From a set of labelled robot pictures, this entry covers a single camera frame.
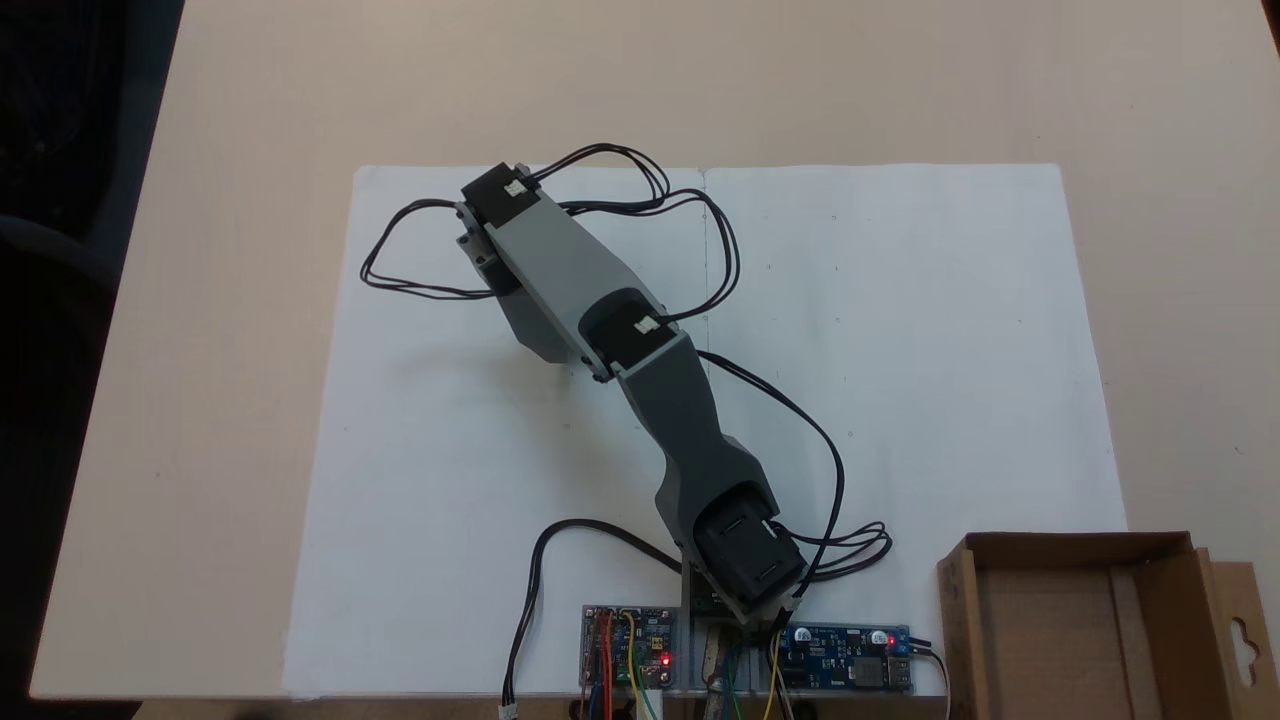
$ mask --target white paper sheet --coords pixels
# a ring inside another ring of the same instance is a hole
[[[365,168],[347,256],[285,653],[321,694],[495,694],[529,552],[552,521],[618,523],[675,555],[653,506],[660,451],[614,386],[543,364],[497,304],[375,291],[357,269],[415,197],[481,168]],[[771,379],[826,425],[849,475],[841,528],[883,519],[890,556],[817,585],[800,618],[906,623],[940,638],[934,564],[970,530],[1123,530],[1106,409],[1052,165],[675,170],[742,246],[742,281],[700,347]],[[641,196],[635,170],[570,169],[557,199]],[[588,227],[672,310],[719,281],[690,206]],[[447,210],[397,231],[380,269],[479,287]],[[787,410],[712,377],[726,432],[764,464],[796,532],[820,534],[831,456]],[[609,538],[554,539],[521,694],[576,693],[584,603],[676,605],[678,578]],[[941,693],[931,670],[918,692]]]

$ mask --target microcontroller board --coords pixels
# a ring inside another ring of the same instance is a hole
[[[590,605],[582,609],[582,639],[579,671],[588,685],[600,682],[605,659],[613,669],[613,682],[630,683],[627,651],[631,623],[635,620],[635,666],[639,680],[648,688],[671,687],[675,676],[676,607],[609,607]],[[604,647],[608,646],[608,655]]]
[[[778,646],[790,689],[911,692],[906,625],[792,624]]]

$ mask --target hang tab hole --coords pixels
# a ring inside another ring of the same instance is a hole
[[[1258,683],[1258,675],[1253,670],[1253,662],[1258,659],[1258,646],[1249,641],[1244,629],[1244,620],[1231,619],[1231,647],[1235,648],[1235,669],[1240,671],[1240,682],[1244,687],[1252,688]]]

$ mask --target green wire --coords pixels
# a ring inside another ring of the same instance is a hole
[[[737,691],[733,689],[733,676],[737,674],[733,659],[737,657],[737,651],[741,646],[742,643],[735,643],[724,656],[724,693],[728,694],[730,701],[733,703],[733,715],[737,716],[737,720],[742,720],[742,708],[737,706]]]
[[[649,720],[658,720],[658,714],[654,712],[653,706],[649,705],[649,693],[645,692],[649,688],[644,685],[644,674],[636,673],[636,641],[634,632],[630,642],[627,642],[627,671],[631,673],[631,676],[636,680],[636,687],[640,688],[640,700],[644,701],[644,707],[649,711]]]

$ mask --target blue wire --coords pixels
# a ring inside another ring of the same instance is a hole
[[[595,720],[595,701],[600,697],[600,683],[591,685],[591,701],[588,703],[586,720]]]

